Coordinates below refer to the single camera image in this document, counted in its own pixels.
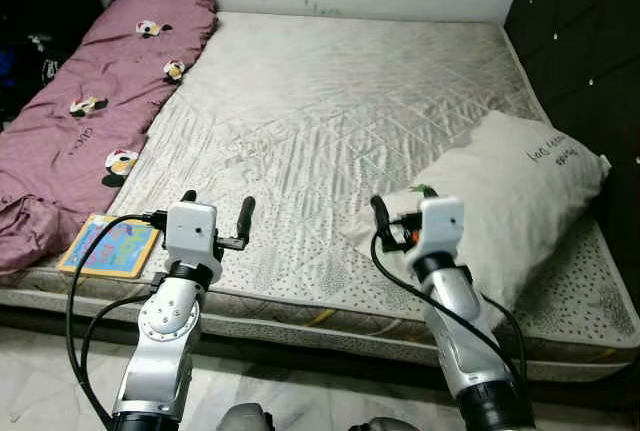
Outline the right robot leg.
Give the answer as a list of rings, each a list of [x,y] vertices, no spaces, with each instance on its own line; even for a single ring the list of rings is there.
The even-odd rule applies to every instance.
[[[412,423],[392,417],[371,418],[364,426],[364,431],[420,431]]]

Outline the robot leg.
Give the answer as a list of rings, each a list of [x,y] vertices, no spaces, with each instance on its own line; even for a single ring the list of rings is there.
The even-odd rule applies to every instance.
[[[273,417],[259,403],[242,403],[225,412],[215,431],[275,431],[275,427]]]
[[[392,417],[371,418],[364,426],[364,431],[420,431],[412,423]]]

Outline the dark bed base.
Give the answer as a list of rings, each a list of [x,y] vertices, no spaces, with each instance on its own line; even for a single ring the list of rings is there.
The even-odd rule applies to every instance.
[[[63,335],[64,313],[45,309],[0,306],[0,325],[24,331]],[[207,334],[196,345],[197,355],[262,364],[280,370],[329,373],[344,379],[366,379],[381,384],[406,385],[445,393],[439,368],[312,348],[285,347],[269,341],[223,338]],[[594,382],[531,381],[535,403],[591,409],[640,425],[639,363]]]

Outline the left robot leg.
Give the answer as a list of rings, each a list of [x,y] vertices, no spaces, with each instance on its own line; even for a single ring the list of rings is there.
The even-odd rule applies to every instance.
[[[259,403],[242,403],[225,412],[215,431],[275,431],[275,427],[273,417]]]

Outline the mauve cartoon print duvet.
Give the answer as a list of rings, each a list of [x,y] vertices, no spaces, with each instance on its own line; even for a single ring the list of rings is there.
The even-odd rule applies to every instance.
[[[64,252],[87,217],[108,211],[216,10],[216,0],[110,0],[0,131],[0,276]]]

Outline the grey quilted mattress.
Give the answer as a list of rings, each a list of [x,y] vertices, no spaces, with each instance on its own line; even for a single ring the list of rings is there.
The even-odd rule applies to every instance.
[[[90,82],[120,89],[119,71],[164,78],[160,65],[195,64],[159,111],[142,147],[138,179],[125,181],[110,210],[151,210],[156,193],[198,198],[255,195],[253,239],[266,248],[233,252],[206,300],[207,335],[436,364],[422,322],[425,303],[372,268],[364,244],[369,197],[408,183],[445,151],[454,134],[490,111],[547,120],[502,30],[474,23],[407,23],[220,12],[197,59],[151,53],[160,37],[133,23],[92,30],[124,38],[92,44]],[[81,78],[76,66],[52,84]],[[105,83],[97,76],[105,76]],[[594,219],[584,215],[515,306],[532,376],[589,382],[630,364],[639,318]]]

